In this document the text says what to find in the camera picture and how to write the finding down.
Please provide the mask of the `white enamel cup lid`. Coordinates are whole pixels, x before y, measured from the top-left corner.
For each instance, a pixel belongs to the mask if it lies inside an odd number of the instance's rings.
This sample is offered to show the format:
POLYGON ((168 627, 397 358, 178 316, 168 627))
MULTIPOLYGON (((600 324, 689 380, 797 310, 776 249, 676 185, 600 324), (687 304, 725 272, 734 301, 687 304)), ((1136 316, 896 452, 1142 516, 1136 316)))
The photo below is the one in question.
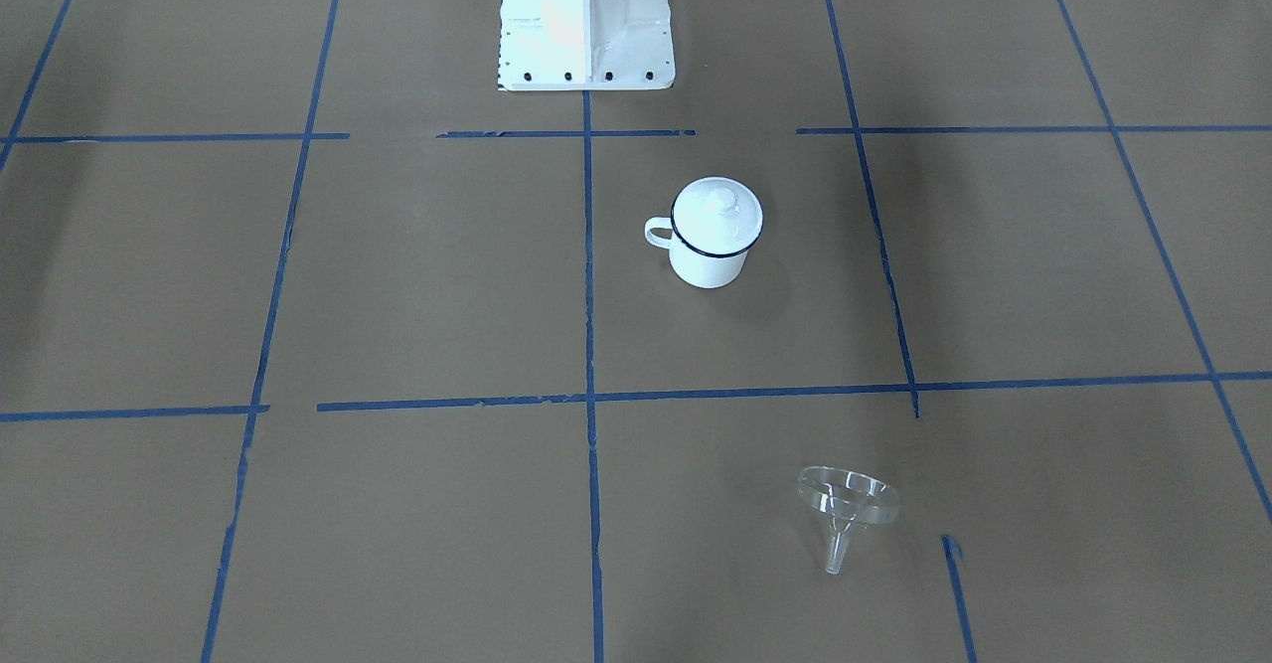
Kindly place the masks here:
POLYGON ((758 197, 736 179, 695 179, 672 204, 672 230, 686 246, 710 258, 745 252, 763 232, 758 197))

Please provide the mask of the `clear glass funnel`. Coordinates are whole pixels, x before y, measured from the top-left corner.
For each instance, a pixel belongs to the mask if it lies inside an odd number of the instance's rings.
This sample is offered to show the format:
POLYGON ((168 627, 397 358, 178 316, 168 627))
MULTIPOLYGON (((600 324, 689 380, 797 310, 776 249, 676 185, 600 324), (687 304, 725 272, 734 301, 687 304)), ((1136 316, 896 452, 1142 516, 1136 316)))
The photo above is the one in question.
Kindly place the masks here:
POLYGON ((895 487, 868 473, 806 464, 798 473, 798 496, 824 519, 824 571, 840 576, 854 531, 889 526, 899 517, 902 496, 895 487))

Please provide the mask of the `white enamel cup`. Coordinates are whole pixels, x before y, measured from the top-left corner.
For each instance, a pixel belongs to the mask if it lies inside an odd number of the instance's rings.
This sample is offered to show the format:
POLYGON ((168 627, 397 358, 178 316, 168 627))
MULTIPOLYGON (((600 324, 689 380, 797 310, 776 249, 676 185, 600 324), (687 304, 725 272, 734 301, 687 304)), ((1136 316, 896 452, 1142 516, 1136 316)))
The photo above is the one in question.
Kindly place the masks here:
POLYGON ((646 220, 642 234, 668 253, 673 274, 695 288, 728 286, 764 227, 758 197, 736 179, 705 177, 682 188, 664 218, 646 220))

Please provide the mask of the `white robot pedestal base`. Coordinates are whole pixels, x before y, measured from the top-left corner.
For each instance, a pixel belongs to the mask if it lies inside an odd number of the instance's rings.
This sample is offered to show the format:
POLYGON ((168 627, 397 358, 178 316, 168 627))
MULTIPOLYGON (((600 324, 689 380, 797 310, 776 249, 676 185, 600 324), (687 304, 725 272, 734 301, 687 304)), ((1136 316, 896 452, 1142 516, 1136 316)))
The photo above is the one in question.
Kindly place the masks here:
POLYGON ((631 92, 675 83, 669 0, 501 0, 504 92, 631 92))

